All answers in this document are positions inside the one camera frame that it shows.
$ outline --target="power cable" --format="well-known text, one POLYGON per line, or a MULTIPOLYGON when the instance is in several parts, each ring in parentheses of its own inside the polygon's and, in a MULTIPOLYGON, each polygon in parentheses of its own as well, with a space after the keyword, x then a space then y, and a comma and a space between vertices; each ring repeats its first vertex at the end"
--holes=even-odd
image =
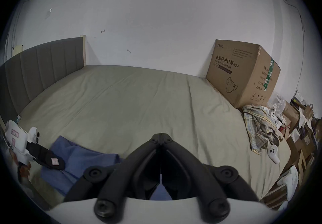
POLYGON ((302 36, 303 36, 303 57, 302 57, 302 65, 301 65, 300 76, 299 76, 299 80, 298 80, 298 83, 297 83, 297 85, 296 85, 296 89, 295 89, 295 93, 294 93, 294 95, 295 95, 295 94, 296 94, 296 91, 297 91, 297 89, 298 89, 298 86, 299 86, 299 82, 300 82, 300 78, 301 78, 301 74, 302 74, 302 69, 303 69, 303 62, 304 62, 304 32, 305 32, 305 29, 304 29, 304 25, 303 25, 303 21, 302 21, 302 16, 301 16, 301 13, 300 13, 299 9, 298 9, 295 5, 292 5, 292 4, 287 3, 287 2, 286 2, 286 0, 282 0, 282 1, 283 1, 285 4, 288 4, 289 6, 294 7, 294 8, 298 11, 298 13, 299 13, 299 15, 300 15, 301 25, 302 25, 302 36))

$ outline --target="beige bed sheet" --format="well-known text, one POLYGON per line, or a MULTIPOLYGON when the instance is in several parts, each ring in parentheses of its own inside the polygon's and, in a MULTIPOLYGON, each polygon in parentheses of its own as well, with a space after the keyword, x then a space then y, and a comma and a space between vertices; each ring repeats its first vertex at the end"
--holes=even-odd
MULTIPOLYGON (((38 95, 19 125, 38 128, 46 148, 59 135, 102 153, 127 157, 155 133, 168 133, 202 163, 235 167, 261 199, 290 157, 284 140, 280 164, 253 153, 241 113, 207 80, 126 66, 85 66, 38 95)), ((40 178, 30 180, 52 206, 63 197, 40 178)))

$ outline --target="green tape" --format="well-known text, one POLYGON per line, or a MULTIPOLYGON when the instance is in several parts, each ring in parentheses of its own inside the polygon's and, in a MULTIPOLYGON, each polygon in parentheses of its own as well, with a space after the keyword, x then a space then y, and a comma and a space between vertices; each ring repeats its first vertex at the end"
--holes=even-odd
POLYGON ((264 91, 267 90, 267 86, 268 86, 268 83, 269 83, 269 81, 271 79, 271 75, 272 75, 272 72, 273 72, 273 67, 274 67, 274 60, 271 58, 270 68, 268 70, 268 74, 267 74, 266 80, 264 82, 264 91))

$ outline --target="striped cloth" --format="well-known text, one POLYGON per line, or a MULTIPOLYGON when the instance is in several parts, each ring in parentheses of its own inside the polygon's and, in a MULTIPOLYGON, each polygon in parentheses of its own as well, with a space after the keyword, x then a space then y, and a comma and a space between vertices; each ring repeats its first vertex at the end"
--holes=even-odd
POLYGON ((261 155, 261 149, 267 148, 269 141, 276 146, 283 140, 273 119, 262 106, 243 106, 244 120, 252 151, 261 155))

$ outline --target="gray headboard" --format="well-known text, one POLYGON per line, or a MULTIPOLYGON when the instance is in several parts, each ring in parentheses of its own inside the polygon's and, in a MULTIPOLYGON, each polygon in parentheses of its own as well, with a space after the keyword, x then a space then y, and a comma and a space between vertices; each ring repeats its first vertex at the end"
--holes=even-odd
POLYGON ((84 39, 85 36, 44 43, 0 66, 0 116, 4 123, 16 120, 43 90, 86 65, 84 39))

